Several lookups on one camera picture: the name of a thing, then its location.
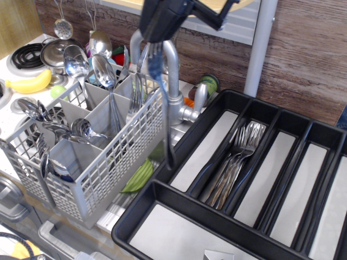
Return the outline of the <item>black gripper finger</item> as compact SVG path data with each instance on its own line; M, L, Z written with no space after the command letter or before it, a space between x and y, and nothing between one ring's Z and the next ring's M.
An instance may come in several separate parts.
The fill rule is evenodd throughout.
M190 15L190 11L175 13L172 10L162 10L159 18L159 40L169 40Z
M150 43L169 40L174 34L174 13L163 5L144 5L139 29L142 37Z

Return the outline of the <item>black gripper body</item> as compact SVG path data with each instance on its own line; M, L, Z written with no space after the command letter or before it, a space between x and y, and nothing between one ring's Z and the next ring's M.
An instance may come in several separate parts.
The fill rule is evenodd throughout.
M222 10L214 12L201 1L145 1L144 5L163 5L175 13L190 11L190 15L196 16L199 20L215 30L221 29L228 11L234 3L239 1L226 1Z

